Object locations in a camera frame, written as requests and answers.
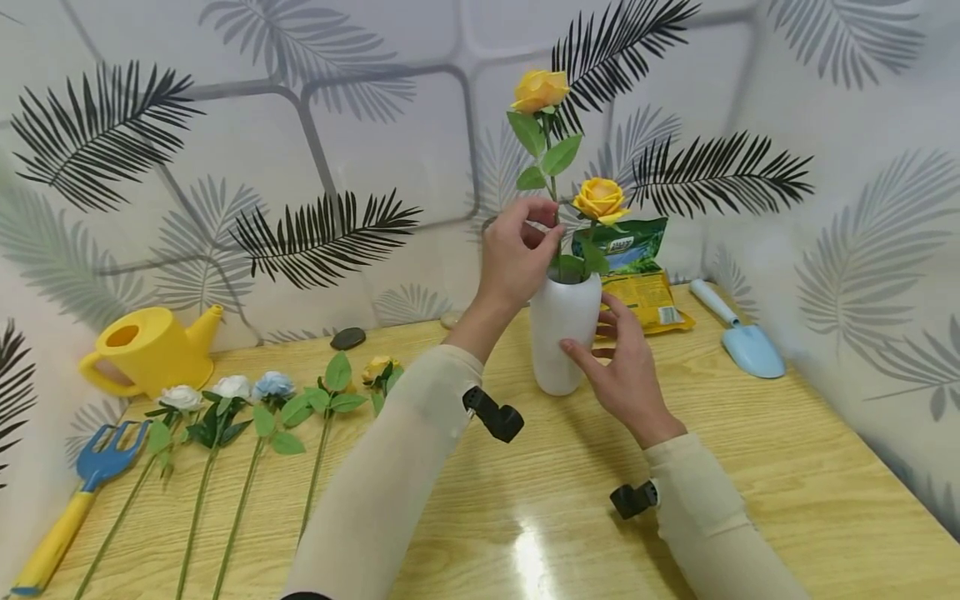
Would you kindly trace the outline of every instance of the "trowel handle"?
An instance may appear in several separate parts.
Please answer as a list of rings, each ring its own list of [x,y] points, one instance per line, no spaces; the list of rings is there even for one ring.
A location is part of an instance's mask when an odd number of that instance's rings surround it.
[[[724,323],[728,325],[739,325],[740,318],[736,316],[727,303],[713,291],[713,288],[709,286],[702,279],[694,279],[690,281],[690,291],[693,292],[693,295],[700,299],[700,302],[707,305],[707,308],[713,311],[713,313],[724,320]]]

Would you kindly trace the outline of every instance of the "light blue garden trowel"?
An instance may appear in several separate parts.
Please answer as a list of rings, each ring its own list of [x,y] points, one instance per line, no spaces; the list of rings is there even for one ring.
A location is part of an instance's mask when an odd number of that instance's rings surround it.
[[[759,325],[744,325],[723,299],[702,279],[690,281],[690,291],[729,329],[723,332],[723,347],[736,366],[754,377],[776,379],[786,373],[783,358]]]

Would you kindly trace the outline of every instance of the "yellow handle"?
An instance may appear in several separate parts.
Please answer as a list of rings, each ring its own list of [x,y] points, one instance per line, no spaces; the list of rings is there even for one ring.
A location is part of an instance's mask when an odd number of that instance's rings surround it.
[[[11,588],[11,592],[20,596],[37,596],[43,592],[50,579],[60,566],[66,549],[70,547],[80,526],[84,523],[86,514],[93,505],[93,492],[76,492],[70,498],[70,503],[60,516],[39,546],[34,555],[27,561],[27,565],[20,571],[20,576]]]
[[[97,362],[103,358],[103,355],[94,350],[80,361],[78,369],[87,381],[97,386],[111,396],[130,397],[142,394],[140,388],[135,385],[120,385],[116,381],[107,378],[106,375],[97,370]]]

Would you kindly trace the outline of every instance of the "blue garden fork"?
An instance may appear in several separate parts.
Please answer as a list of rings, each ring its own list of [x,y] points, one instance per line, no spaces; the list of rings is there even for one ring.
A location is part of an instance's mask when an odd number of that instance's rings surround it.
[[[80,451],[80,456],[77,458],[77,473],[84,482],[80,489],[74,492],[60,519],[43,538],[27,565],[23,567],[11,588],[12,593],[19,596],[39,596],[46,589],[63,555],[70,547],[70,542],[80,531],[80,526],[93,505],[97,489],[107,480],[126,470],[140,449],[143,437],[147,433],[147,426],[150,424],[148,420],[139,423],[140,430],[133,445],[125,450],[117,448],[127,427],[132,424],[137,424],[137,421],[125,420],[119,427],[104,425]],[[116,429],[116,431],[106,447],[97,451],[100,440],[109,429]]]

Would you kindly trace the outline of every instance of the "beige sleeve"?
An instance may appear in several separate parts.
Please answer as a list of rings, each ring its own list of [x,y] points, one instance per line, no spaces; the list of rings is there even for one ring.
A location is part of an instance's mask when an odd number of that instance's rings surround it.
[[[660,537],[700,600],[809,598],[695,434],[648,448],[646,457],[660,499]]]
[[[323,491],[284,594],[334,600],[386,598],[417,521],[469,423],[463,394],[483,365],[453,346],[418,358]]]

